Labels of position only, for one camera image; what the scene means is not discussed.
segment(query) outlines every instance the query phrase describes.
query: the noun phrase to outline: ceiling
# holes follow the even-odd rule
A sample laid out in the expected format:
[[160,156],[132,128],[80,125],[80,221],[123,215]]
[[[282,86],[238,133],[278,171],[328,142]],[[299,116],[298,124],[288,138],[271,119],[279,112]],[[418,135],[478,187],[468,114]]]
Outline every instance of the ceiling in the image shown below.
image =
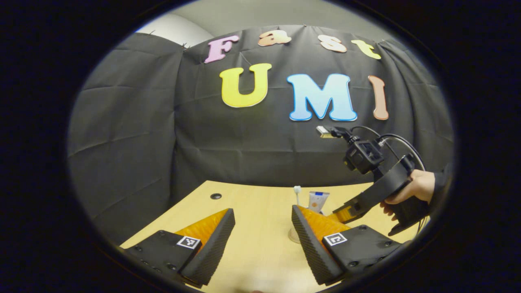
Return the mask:
[[375,41],[396,39],[392,33],[353,11],[323,0],[198,0],[170,13],[214,36],[271,25],[327,27]]

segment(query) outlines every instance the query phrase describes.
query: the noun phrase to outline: wooden table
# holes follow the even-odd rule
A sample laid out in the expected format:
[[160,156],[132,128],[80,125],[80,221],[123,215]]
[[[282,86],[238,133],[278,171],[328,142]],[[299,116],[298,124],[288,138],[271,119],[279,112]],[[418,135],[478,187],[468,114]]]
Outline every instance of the wooden table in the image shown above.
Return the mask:
[[[322,209],[325,215],[329,215],[371,184],[302,188],[300,204],[308,205],[310,191],[329,192]],[[222,198],[211,199],[213,193],[221,193]],[[288,231],[293,227],[293,204],[296,204],[296,197],[292,187],[206,181],[121,247],[131,247],[158,230],[174,233],[230,207],[235,214],[235,228],[210,283],[200,290],[208,293],[250,293],[253,290],[264,293],[317,292],[327,287],[317,285],[302,247],[288,238]],[[396,223],[377,206],[348,226],[365,224],[387,235]],[[403,243],[411,240],[416,230],[417,225],[414,225],[390,238]]]

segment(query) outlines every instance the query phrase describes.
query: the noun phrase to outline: black fabric backdrop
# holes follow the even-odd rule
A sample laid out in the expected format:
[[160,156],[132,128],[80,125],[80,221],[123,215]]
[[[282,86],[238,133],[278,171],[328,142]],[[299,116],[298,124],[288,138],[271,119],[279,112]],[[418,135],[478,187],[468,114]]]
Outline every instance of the black fabric backdrop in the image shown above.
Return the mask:
[[[291,42],[259,46],[258,36],[274,29],[286,31]],[[370,174],[361,176],[343,165],[345,142],[320,139],[318,125],[364,125],[401,135],[421,153],[428,170],[440,170],[450,159],[453,132],[443,93],[403,45],[301,25],[251,28],[213,40],[235,34],[240,40],[226,57],[209,64],[204,60],[211,40],[183,52],[166,39],[133,34],[100,63],[80,92],[69,131],[71,175],[89,215],[115,242],[125,241],[206,180],[267,186],[370,182]],[[323,48],[320,34],[337,37],[348,51]],[[351,40],[371,44],[382,58],[366,56]],[[272,65],[266,98],[252,107],[226,105],[219,74],[242,67],[239,90],[247,94],[254,88],[249,67],[258,63]],[[286,78],[293,74],[308,74],[320,87],[330,74],[349,76],[357,120],[334,121],[328,115],[320,120],[315,114],[308,121],[290,120],[293,86]],[[388,120],[373,116],[369,75],[386,84]],[[363,129],[355,133],[374,137]],[[390,143],[405,154],[405,148]],[[384,153],[386,166],[392,166],[395,159]]]

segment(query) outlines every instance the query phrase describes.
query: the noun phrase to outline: black cable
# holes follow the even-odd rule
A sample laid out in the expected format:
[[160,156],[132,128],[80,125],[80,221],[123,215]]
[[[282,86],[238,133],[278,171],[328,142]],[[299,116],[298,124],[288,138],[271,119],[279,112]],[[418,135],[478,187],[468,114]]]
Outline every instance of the black cable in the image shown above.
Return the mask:
[[408,141],[407,141],[406,139],[404,139],[403,137],[401,137],[401,136],[399,136],[399,135],[395,135],[395,134],[393,134],[393,133],[386,133],[386,134],[384,134],[384,135],[380,135],[380,136],[378,137],[377,140],[380,140],[380,139],[382,139],[382,138],[384,138],[384,137],[386,137],[386,136],[396,137],[396,138],[399,138],[399,139],[403,140],[405,143],[407,143],[407,145],[408,145],[409,147],[411,147],[411,149],[413,149],[413,151],[418,155],[418,159],[421,161],[421,163],[425,166],[425,163],[424,163],[423,160],[421,159],[420,153],[419,153],[419,152],[414,148],[414,146],[413,146],[410,142],[408,142]]
[[[374,133],[378,138],[380,137],[380,135],[379,135],[376,131],[372,130],[371,128],[369,128],[369,127],[367,127],[367,126],[361,126],[361,125],[360,125],[360,126],[355,126],[355,127],[351,128],[351,132],[352,132],[353,129],[355,129],[355,128],[364,128],[364,129],[367,129],[367,130],[371,131],[372,133]],[[391,147],[387,142],[385,142],[385,145],[389,148],[389,150],[392,152],[392,154],[393,154],[393,155],[396,157],[396,159],[399,161],[399,160],[400,160],[400,157],[398,157],[398,155],[397,155],[396,152],[392,149],[392,147]]]

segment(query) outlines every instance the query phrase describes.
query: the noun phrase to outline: finger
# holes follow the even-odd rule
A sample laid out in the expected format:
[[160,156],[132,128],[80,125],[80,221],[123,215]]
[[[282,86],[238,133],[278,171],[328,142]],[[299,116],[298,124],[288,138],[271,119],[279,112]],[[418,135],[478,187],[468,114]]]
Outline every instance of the finger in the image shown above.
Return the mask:
[[384,201],[388,204],[398,204],[402,201],[410,198],[414,194],[416,183],[412,181],[411,183],[407,184],[398,194],[394,196],[390,196],[386,198]]

